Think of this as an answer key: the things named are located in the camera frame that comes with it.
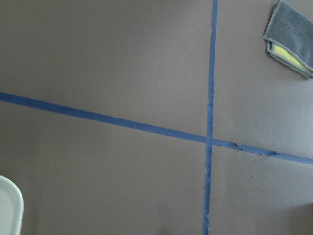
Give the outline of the grey yellow sponge cloth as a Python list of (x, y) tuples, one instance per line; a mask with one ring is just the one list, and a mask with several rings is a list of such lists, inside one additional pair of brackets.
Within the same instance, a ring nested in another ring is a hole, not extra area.
[(280, 0), (263, 35), (267, 53), (306, 79), (313, 78), (313, 23)]

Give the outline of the white bear tray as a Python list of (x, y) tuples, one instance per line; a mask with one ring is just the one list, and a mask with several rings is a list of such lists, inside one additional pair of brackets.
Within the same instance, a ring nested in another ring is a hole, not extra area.
[(19, 235), (24, 213), (24, 200), (19, 188), (0, 176), (0, 234)]

